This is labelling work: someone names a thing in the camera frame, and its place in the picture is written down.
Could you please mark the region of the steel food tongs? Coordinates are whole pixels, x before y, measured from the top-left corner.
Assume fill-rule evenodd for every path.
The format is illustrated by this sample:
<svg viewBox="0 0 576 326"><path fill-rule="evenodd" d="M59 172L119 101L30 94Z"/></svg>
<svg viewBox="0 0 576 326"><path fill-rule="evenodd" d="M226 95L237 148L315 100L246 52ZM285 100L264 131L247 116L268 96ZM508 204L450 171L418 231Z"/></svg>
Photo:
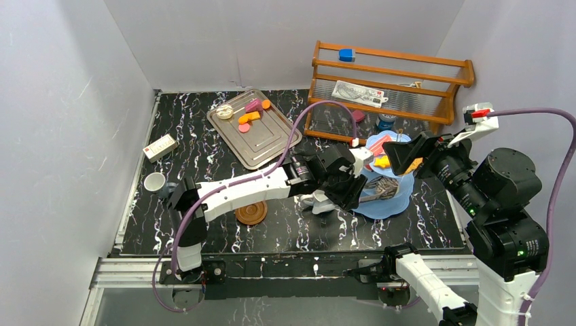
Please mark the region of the steel food tongs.
<svg viewBox="0 0 576 326"><path fill-rule="evenodd" d="M359 198L360 203L388 200L393 198L399 191L399 181L392 177L380 176L368 181L363 191L366 192L367 195L362 195Z"/></svg>

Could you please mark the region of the white chocolate drizzled donut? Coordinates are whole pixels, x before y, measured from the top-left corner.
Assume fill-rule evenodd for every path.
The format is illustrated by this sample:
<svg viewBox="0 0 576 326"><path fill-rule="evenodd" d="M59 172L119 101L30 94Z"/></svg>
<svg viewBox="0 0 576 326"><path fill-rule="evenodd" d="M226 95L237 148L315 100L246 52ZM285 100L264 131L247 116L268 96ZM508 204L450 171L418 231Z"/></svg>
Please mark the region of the white chocolate drizzled donut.
<svg viewBox="0 0 576 326"><path fill-rule="evenodd" d="M381 200L393 198L399 191L399 181L394 178L381 176L374 181L374 191L377 198Z"/></svg>

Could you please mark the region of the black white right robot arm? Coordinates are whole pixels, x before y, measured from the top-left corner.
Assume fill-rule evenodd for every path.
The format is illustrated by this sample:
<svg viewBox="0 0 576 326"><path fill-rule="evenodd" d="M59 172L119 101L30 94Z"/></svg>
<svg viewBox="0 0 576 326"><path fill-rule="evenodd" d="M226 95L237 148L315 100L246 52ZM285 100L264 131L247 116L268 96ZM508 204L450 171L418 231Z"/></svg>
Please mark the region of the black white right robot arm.
<svg viewBox="0 0 576 326"><path fill-rule="evenodd" d="M422 132L383 148L396 175L421 159L416 177L436 177L469 215L465 231L479 274L478 303L449 288L410 243L387 247L379 262L344 275L406 282L440 325L516 325L526 318L522 302L547 266L549 238L525 209L542 184L522 152L500 147L477 164L469 157L471 145L457 135Z"/></svg>

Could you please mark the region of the orange yellow pastry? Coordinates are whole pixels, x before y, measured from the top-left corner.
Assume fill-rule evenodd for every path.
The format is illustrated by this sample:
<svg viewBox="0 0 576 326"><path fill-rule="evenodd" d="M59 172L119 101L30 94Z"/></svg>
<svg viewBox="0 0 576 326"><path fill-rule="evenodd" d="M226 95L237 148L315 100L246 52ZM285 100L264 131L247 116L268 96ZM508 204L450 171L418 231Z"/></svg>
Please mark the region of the orange yellow pastry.
<svg viewBox="0 0 576 326"><path fill-rule="evenodd" d="M387 155L378 156L374 159L374 166L382 169L387 169L391 167L391 162Z"/></svg>

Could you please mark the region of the brown chocolate chip cookie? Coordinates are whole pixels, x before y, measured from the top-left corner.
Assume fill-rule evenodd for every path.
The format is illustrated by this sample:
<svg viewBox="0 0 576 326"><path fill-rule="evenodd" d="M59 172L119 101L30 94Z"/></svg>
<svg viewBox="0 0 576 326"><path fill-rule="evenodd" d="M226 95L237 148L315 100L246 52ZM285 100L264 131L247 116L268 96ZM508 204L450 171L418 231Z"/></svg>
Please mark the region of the brown chocolate chip cookie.
<svg viewBox="0 0 576 326"><path fill-rule="evenodd" d="M417 158L415 159L406 169L406 171L403 173L403 175L407 175L412 173L413 171L415 171L421 164L422 164L423 159L422 158Z"/></svg>

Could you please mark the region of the pink layered cake slice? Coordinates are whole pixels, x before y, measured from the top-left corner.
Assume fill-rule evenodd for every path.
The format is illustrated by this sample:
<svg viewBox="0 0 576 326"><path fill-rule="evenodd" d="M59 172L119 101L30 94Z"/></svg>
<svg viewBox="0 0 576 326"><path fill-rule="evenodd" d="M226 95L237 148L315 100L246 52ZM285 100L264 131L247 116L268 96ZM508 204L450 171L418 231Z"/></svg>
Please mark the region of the pink layered cake slice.
<svg viewBox="0 0 576 326"><path fill-rule="evenodd" d="M373 153L374 157L381 156L384 154L383 149L384 143L387 143L389 141L392 141L392 137L387 134L379 138L377 141L375 141L372 145L368 147L368 149Z"/></svg>

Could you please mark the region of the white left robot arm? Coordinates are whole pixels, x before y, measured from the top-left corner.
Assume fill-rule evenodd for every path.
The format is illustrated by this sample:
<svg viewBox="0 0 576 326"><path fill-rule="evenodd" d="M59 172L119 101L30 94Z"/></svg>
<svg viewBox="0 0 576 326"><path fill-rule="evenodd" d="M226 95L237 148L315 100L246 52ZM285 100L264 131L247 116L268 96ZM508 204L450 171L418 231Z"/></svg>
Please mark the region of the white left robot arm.
<svg viewBox="0 0 576 326"><path fill-rule="evenodd" d="M296 197L315 215L356 209L367 183L362 170L373 157L366 147L349 149L337 144L318 153L283 153L276 164L247 175L191 185L181 183L169 202L169 207L182 217L172 244L171 270L187 283L199 280L207 225L244 206Z"/></svg>

